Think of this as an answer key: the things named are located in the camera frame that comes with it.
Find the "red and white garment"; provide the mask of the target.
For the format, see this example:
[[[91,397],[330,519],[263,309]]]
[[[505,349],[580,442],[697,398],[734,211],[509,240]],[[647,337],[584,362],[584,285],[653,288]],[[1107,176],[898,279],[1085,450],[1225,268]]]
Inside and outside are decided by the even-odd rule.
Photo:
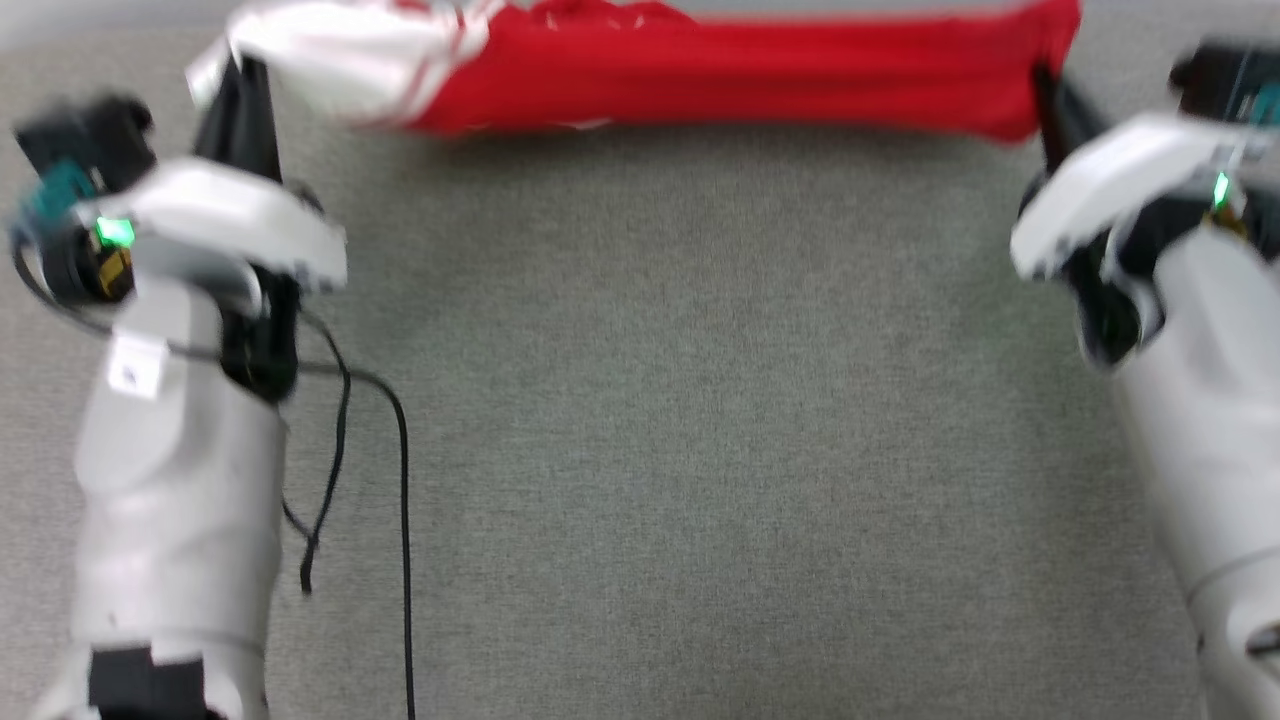
[[[187,65],[211,105],[260,61],[320,117],[434,135],[689,124],[872,126],[1020,142],[1080,0],[826,18],[660,0],[248,0]]]

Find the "grey fabric sofa cushion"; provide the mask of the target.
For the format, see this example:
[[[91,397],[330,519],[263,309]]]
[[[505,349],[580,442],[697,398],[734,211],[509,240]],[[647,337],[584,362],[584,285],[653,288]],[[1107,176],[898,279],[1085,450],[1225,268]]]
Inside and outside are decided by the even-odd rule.
[[[417,720],[1201,720],[1038,143],[457,141],[271,91],[408,429]]]

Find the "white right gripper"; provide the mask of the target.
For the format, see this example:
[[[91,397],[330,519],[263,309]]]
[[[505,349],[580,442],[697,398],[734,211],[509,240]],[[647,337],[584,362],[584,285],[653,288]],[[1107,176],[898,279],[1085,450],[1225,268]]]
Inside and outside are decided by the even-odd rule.
[[[1034,64],[1030,85],[1051,177],[1012,228],[1010,258],[1024,281],[1056,277],[1078,249],[1158,199],[1233,200],[1219,179],[1249,161],[1252,127],[1144,113],[1110,129],[1084,88],[1050,65]]]

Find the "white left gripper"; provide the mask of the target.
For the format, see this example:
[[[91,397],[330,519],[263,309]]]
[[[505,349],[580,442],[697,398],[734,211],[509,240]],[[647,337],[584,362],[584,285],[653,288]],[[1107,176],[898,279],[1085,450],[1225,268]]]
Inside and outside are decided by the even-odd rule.
[[[230,168],[238,108],[244,170]],[[78,204],[79,220],[90,225],[105,220],[132,227],[140,290],[180,283],[234,313],[262,313],[266,290],[259,270],[293,281],[302,293],[346,287],[346,229],[283,186],[269,73],[261,61],[244,58],[239,68],[232,60],[224,65],[195,136],[195,156],[160,161],[129,190]]]

